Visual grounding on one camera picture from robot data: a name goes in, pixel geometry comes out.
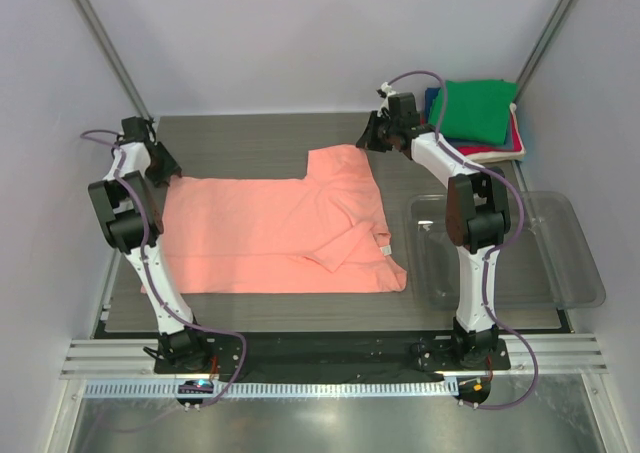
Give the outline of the salmon pink t-shirt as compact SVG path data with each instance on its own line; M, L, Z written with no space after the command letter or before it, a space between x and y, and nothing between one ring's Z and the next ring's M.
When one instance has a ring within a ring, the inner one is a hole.
M302 179L172 180L161 244L181 294L401 292L365 152L311 150Z

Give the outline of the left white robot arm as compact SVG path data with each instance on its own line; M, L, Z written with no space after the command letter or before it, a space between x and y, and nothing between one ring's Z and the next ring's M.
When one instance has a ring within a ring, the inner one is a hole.
M112 131L113 162L105 177L88 193L107 243L131 264L152 305L158 346L143 351L160 371L198 373L212 360L206 335L179 293L161 245L164 226L151 189L170 184L182 169L156 138L153 122L144 117L121 121Z

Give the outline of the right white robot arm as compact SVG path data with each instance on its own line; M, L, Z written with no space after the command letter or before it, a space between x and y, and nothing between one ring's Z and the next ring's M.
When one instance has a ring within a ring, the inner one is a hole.
M457 248L460 276L450 353L462 368L481 366L499 339L494 289L499 247L511 228L507 188L497 171L468 160L435 127L422 123L413 94L388 85L378 94L383 103L370 114L356 146L396 149L447 187L445 227Z

